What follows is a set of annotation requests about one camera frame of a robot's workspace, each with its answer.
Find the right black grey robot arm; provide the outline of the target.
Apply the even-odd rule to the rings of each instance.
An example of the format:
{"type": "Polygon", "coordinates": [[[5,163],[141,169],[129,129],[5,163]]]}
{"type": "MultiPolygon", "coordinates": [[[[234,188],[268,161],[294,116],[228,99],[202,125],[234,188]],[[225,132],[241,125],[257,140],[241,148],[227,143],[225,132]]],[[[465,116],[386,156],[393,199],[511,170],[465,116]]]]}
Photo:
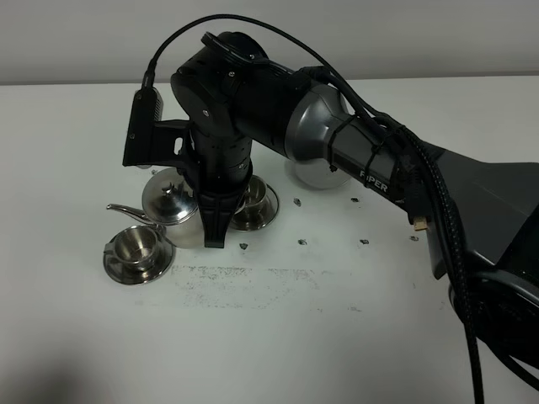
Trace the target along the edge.
{"type": "Polygon", "coordinates": [[[486,163],[420,140],[327,66],[291,71],[249,36],[205,35],[171,78],[190,120],[186,176],[205,244],[222,247],[258,142],[293,162],[323,160],[427,232],[436,278],[450,280],[472,382],[478,344],[530,386],[538,379],[538,166],[486,163]]]}

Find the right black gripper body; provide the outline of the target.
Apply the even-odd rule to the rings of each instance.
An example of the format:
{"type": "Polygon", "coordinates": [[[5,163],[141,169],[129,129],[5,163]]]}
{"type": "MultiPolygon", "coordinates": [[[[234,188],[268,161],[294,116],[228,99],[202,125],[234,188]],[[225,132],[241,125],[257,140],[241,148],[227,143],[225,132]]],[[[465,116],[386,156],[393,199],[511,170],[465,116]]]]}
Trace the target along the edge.
{"type": "Polygon", "coordinates": [[[239,193],[252,174],[251,149],[252,140],[246,136],[212,136],[191,128],[178,171],[196,192],[239,193]]]}

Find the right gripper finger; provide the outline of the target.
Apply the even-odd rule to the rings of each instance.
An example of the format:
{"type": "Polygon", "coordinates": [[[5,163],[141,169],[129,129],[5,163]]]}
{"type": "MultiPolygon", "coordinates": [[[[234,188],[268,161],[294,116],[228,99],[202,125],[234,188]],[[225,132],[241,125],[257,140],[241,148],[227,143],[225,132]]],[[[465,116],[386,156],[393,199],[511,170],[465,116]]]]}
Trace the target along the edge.
{"type": "Polygon", "coordinates": [[[202,190],[197,194],[205,247],[224,248],[227,229],[243,201],[244,192],[245,189],[234,189],[226,194],[202,190]]]}

